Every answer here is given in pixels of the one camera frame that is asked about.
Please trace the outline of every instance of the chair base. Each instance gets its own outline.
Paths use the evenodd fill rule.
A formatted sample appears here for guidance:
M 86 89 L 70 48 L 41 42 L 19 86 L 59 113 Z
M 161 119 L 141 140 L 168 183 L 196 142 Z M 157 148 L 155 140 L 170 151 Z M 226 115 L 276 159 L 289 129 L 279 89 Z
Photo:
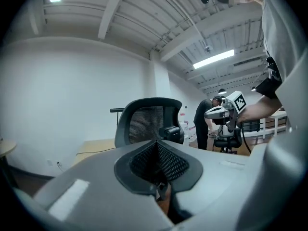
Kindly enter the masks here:
M 237 152 L 232 151 L 232 148 L 222 147 L 220 150 L 221 153 L 228 153 L 228 154 L 237 154 Z

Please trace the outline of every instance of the mesh seat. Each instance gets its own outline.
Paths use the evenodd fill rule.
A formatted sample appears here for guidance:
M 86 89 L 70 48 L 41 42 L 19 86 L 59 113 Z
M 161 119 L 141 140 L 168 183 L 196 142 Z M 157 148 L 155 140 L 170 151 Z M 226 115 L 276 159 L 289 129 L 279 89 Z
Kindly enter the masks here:
M 164 128 L 178 128 L 177 143 L 183 144 L 184 132 L 178 121 L 182 106 L 169 98 L 139 99 L 128 104 L 120 117 L 115 134 L 115 146 L 121 147 L 147 140 L 164 139 Z
M 220 148 L 227 147 L 228 149 L 239 148 L 242 145 L 241 131 L 239 129 L 234 130 L 234 137 L 229 139 L 229 142 L 215 140 L 214 145 Z

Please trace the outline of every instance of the ceiling beam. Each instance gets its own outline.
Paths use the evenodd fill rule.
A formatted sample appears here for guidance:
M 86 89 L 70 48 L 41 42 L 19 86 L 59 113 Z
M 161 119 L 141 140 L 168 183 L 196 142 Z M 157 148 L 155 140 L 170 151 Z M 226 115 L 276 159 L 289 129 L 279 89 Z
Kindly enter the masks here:
M 230 90 L 230 89 L 233 89 L 233 88 L 234 88 L 235 90 L 236 90 L 236 89 L 239 90 L 239 87 L 240 87 L 240 86 L 248 85 L 248 84 L 252 84 L 252 83 L 254 83 L 254 86 L 257 86 L 260 82 L 262 82 L 263 80 L 265 80 L 266 77 L 267 77 L 267 76 L 261 77 L 260 79 L 256 80 L 255 82 L 254 82 L 254 79 L 253 79 L 253 78 L 239 80 L 239 81 L 237 81 L 237 82 L 235 82 L 235 83 L 230 83 L 230 84 L 228 84 L 228 85 L 226 85 L 226 86 L 223 86 L 223 87 L 219 87 L 219 86 L 218 86 L 218 87 L 215 87 L 215 88 L 211 88 L 210 90 L 206 90 L 204 93 L 210 94 L 210 93 L 213 93 L 213 92 L 218 92 L 220 88 L 223 88 L 223 89 L 225 89 L 225 90 L 228 90 L 228 91 L 227 91 L 227 92 L 228 92 L 227 95 L 229 95 L 229 94 L 231 94 L 231 90 Z
M 198 30 L 208 36 L 243 21 L 262 16 L 262 8 L 255 2 L 236 5 L 211 15 L 196 24 Z M 181 50 L 200 39 L 194 26 L 174 38 L 160 53 L 161 61 L 165 62 Z
M 112 19 L 120 5 L 122 0 L 108 0 L 106 9 L 104 11 L 102 21 L 100 24 L 100 29 L 98 32 L 98 38 L 105 39 L 107 30 L 112 22 Z
M 261 73 L 263 73 L 264 68 L 265 67 L 263 65 L 261 65 L 261 66 L 254 67 L 254 68 L 251 68 L 251 69 L 247 69 L 247 70 L 235 73 L 235 74 L 226 75 L 226 76 L 220 77 L 218 79 L 217 78 L 212 79 L 212 80 L 206 81 L 206 82 L 202 83 L 201 85 L 199 85 L 199 89 L 204 89 L 204 88 L 207 88 L 211 85 L 215 85 L 215 84 L 218 85 L 218 84 L 221 84 L 224 81 L 229 81 L 229 80 L 245 77 L 245 76 L 252 75 L 252 74 L 256 74 L 256 75 L 261 74 Z
M 214 62 L 214 63 L 206 65 L 204 67 L 197 68 L 197 69 L 189 72 L 186 75 L 186 79 L 189 80 L 189 79 L 193 79 L 193 78 L 196 78 L 198 76 L 204 75 L 209 69 L 233 65 L 233 64 L 236 64 L 236 63 L 239 63 L 239 62 L 249 60 L 251 58 L 262 56 L 262 55 L 265 55 L 263 47 L 262 48 L 256 48 L 256 49 L 253 49 L 253 50 L 249 50 L 249 51 L 244 51 L 242 53 L 235 54 L 232 57 L 228 57 L 226 59 Z

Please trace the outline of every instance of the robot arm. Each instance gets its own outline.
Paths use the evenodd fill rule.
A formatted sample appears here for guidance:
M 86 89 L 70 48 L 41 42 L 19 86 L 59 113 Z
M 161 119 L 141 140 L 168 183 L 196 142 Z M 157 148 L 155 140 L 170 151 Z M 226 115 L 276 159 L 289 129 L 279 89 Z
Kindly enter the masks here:
M 212 119 L 215 124 L 220 125 L 216 139 L 234 136 L 238 116 L 246 106 L 243 94 L 240 91 L 235 91 L 222 100 L 221 106 L 205 112 L 205 118 Z

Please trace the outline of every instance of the black stand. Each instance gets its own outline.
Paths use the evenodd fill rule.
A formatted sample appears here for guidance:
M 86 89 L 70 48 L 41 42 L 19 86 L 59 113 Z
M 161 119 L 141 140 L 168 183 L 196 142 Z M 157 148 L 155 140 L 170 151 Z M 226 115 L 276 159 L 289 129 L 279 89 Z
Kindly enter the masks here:
M 230 153 L 230 154 L 237 154 L 237 152 L 233 152 L 232 151 L 232 147 L 230 145 L 230 138 L 227 138 L 227 147 L 226 148 L 226 153 Z
M 119 112 L 123 112 L 124 108 L 110 109 L 110 113 L 116 113 L 116 127 L 119 123 Z

